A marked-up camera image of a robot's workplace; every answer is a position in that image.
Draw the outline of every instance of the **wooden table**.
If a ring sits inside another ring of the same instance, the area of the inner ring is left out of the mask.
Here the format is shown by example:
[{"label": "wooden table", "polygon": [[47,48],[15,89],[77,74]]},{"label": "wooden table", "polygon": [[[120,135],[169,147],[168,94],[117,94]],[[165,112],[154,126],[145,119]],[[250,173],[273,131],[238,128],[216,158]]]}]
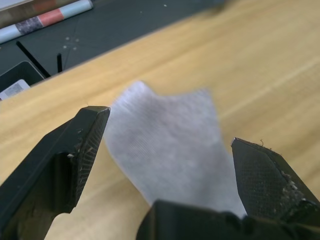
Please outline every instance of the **wooden table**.
[{"label": "wooden table", "polygon": [[[272,148],[320,197],[320,1],[239,0],[184,19],[0,103],[0,183],[49,131],[136,80],[212,90],[223,140]],[[78,207],[50,239],[135,239],[148,210],[101,144]]]}]

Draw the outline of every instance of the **white label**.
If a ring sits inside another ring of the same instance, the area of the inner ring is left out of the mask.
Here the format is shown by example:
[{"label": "white label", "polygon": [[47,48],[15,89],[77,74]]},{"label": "white label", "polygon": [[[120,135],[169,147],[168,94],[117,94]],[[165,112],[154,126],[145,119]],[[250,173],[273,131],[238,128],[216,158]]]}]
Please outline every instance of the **white label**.
[{"label": "white label", "polygon": [[0,92],[0,100],[7,99],[9,97],[12,97],[13,95],[16,95],[26,89],[29,89],[30,86],[26,83],[25,80],[20,79],[16,81],[14,84]]}]

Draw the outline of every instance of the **black mat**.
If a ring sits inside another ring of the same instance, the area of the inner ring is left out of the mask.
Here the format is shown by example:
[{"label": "black mat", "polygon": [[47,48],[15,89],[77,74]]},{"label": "black mat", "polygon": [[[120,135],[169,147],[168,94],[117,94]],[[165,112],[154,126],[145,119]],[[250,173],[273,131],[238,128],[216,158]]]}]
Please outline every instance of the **black mat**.
[{"label": "black mat", "polygon": [[178,20],[221,0],[96,0],[94,9],[0,45],[0,74],[28,60],[19,40],[51,74],[58,53],[65,69]]}]

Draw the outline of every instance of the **white cloth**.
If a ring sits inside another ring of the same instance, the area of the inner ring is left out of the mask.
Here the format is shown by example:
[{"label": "white cloth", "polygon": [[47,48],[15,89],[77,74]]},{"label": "white cloth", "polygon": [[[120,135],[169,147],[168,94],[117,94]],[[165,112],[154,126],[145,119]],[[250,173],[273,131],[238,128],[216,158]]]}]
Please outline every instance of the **white cloth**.
[{"label": "white cloth", "polygon": [[136,82],[111,106],[104,139],[149,204],[162,199],[246,213],[207,90],[159,96]]}]

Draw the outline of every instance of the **wooden surface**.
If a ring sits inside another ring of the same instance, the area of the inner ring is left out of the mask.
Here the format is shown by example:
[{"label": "wooden surface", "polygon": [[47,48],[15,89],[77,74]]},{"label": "wooden surface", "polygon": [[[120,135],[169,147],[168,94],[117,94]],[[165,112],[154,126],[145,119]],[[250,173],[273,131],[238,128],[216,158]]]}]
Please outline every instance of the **wooden surface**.
[{"label": "wooden surface", "polygon": [[[262,140],[319,198],[319,9],[318,0],[239,0],[218,16],[185,19],[1,102],[0,182],[80,108],[110,106],[144,80],[162,95],[212,90],[225,144]],[[147,209],[102,144],[78,207],[58,217],[46,239],[133,240]]]}]

